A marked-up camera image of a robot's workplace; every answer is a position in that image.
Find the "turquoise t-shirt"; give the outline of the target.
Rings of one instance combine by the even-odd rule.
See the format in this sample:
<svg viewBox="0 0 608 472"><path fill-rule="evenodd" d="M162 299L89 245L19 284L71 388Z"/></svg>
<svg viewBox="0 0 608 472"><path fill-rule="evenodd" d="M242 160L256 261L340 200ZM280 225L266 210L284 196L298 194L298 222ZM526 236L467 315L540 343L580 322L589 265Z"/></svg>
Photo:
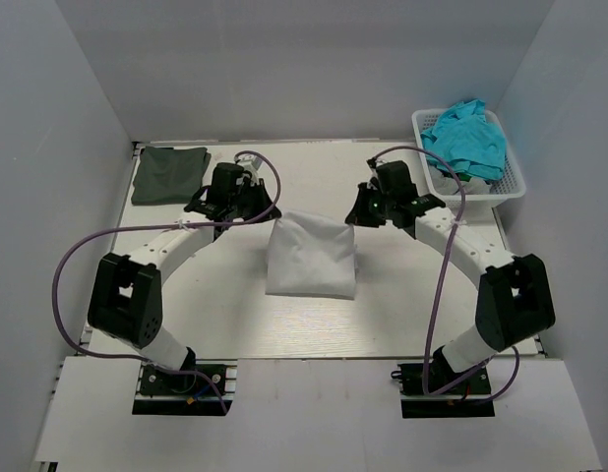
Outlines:
<svg viewBox="0 0 608 472"><path fill-rule="evenodd" d="M455 172L486 182L502 179L507 141L501 128L489 122L481 99L461 101L445 110L421 133L423 148L441 157Z"/></svg>

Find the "grey garment in basket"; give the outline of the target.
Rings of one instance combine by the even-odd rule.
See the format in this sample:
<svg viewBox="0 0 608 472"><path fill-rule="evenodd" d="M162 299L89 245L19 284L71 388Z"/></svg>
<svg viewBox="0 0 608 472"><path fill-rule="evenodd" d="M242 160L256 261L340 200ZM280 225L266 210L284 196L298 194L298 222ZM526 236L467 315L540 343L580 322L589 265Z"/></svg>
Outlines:
<svg viewBox="0 0 608 472"><path fill-rule="evenodd" d="M442 195L458 195L459 186L450 174L441 172L437 168L430 169L431 181L436 192ZM486 195L490 193L491 185L486 181L473 177L468 182L459 179L467 195Z"/></svg>

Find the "white t-shirt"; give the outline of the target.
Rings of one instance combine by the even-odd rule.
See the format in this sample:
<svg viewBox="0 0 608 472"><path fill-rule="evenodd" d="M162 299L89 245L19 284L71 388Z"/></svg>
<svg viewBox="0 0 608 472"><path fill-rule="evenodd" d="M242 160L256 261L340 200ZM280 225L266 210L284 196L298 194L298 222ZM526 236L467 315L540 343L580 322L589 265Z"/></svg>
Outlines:
<svg viewBox="0 0 608 472"><path fill-rule="evenodd" d="M266 293L352 300L356 295L355 231L323 215L286 210L267 249Z"/></svg>

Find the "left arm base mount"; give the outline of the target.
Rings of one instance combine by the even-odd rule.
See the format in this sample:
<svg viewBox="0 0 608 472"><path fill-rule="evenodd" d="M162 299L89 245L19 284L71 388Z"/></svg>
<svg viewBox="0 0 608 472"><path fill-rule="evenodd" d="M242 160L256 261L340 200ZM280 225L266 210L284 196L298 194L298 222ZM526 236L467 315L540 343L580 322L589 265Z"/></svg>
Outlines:
<svg viewBox="0 0 608 472"><path fill-rule="evenodd" d="M224 417L234 400L238 362L197 360L197 376L170 375L143 364L133 400L135 416Z"/></svg>

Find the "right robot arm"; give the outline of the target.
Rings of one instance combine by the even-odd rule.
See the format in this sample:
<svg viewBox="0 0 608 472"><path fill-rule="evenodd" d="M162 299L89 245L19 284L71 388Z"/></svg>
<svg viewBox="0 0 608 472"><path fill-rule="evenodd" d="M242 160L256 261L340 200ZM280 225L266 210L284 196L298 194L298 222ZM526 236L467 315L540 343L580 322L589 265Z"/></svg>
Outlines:
<svg viewBox="0 0 608 472"><path fill-rule="evenodd" d="M370 159L368 165L372 176L359 184L346 223L371 228L391 223L440 253L477 290L471 327L432 353L429 371L440 389L459 390L472 368L554 325L547 270L539 257L493 246L443 201L419 195L404 162Z"/></svg>

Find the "folded dark green t-shirt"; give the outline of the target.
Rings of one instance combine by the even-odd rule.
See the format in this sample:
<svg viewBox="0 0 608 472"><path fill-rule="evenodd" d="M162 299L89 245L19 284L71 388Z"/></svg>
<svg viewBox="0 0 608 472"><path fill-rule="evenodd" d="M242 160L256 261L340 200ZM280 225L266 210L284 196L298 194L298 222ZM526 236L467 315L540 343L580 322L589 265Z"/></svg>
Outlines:
<svg viewBox="0 0 608 472"><path fill-rule="evenodd" d="M205 147L145 147L133 180L133 206L187 204L203 186L212 155Z"/></svg>

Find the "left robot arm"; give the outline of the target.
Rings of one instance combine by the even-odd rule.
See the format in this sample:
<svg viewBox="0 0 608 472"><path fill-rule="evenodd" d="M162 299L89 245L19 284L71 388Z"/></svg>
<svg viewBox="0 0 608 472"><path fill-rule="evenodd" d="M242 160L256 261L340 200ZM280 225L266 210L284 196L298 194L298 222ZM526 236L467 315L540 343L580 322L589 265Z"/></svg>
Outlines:
<svg viewBox="0 0 608 472"><path fill-rule="evenodd" d="M198 371L194 352L163 326L163 285L233 225L280 217L258 175L260 166L250 154L218 164L211 183L200 188L171 227L128 254L104 256L98 265L89 325L164 369L163 380L174 391L191 389Z"/></svg>

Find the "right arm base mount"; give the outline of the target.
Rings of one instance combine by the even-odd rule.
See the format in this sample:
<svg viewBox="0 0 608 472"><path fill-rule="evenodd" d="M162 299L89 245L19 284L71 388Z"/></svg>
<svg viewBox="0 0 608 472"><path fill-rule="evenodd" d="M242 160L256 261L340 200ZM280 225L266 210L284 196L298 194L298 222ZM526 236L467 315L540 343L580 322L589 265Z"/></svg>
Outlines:
<svg viewBox="0 0 608 472"><path fill-rule="evenodd" d="M423 388L422 362L398 364L391 372L400 393L403 419L492 418L492 386L485 366L455 373L438 348L428 366Z"/></svg>

